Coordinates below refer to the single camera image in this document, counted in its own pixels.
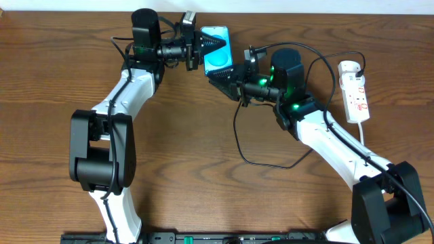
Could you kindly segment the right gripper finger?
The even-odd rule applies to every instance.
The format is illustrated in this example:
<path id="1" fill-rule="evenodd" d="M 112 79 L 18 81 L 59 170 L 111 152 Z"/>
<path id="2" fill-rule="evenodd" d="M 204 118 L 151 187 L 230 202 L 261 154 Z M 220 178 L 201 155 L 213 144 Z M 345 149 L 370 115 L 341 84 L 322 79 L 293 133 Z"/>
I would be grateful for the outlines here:
<path id="1" fill-rule="evenodd" d="M 218 85 L 236 84 L 237 78 L 236 70 L 233 67 L 222 68 L 219 70 L 211 70 L 207 73 L 206 77 Z"/>
<path id="2" fill-rule="evenodd" d="M 233 83 L 221 83 L 209 80 L 209 83 L 226 95 L 229 99 L 237 101 L 237 86 Z"/>

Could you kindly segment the Galaxy smartphone with cyan screen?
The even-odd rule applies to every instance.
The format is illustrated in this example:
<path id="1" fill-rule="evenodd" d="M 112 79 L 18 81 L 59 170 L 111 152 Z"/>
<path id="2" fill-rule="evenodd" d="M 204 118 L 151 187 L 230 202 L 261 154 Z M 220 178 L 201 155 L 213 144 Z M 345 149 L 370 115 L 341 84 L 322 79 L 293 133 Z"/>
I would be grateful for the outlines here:
<path id="1" fill-rule="evenodd" d="M 201 31 L 218 39 L 226 41 L 226 45 L 204 56 L 204 72 L 220 70 L 233 64 L 229 29 L 226 26 L 204 26 Z"/>

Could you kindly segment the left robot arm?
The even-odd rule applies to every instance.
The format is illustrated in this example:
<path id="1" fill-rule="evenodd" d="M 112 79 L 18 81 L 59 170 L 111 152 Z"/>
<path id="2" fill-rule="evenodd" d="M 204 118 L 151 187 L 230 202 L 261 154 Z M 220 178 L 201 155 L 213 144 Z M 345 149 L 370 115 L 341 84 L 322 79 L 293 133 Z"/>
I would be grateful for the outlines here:
<path id="1" fill-rule="evenodd" d="M 167 68 L 183 62 L 188 71 L 196 70 L 206 55 L 230 43 L 218 26 L 196 29 L 192 11 L 173 23 L 142 8 L 131 20 L 132 36 L 119 52 L 119 82 L 101 103 L 76 110 L 71 117 L 69 175 L 97 203 L 106 224 L 105 243 L 137 243 L 142 229 L 130 190 L 136 171 L 137 114 L 155 95 Z"/>

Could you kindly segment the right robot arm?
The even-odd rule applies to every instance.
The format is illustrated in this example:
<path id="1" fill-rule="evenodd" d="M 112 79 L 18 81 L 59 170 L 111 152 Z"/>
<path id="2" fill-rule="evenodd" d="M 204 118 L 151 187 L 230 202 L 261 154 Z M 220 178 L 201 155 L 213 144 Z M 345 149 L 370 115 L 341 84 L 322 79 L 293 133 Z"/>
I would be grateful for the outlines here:
<path id="1" fill-rule="evenodd" d="M 393 164 L 345 131 L 328 106 L 307 91 L 306 69 L 293 48 L 277 50 L 270 73 L 260 73 L 257 59 L 265 47 L 249 49 L 243 64 L 220 49 L 205 56 L 210 83 L 247 106 L 253 99 L 271 105 L 280 127 L 317 152 L 352 192 L 351 219 L 323 234 L 324 243 L 403 243 L 433 229 L 417 171 L 408 163 Z"/>

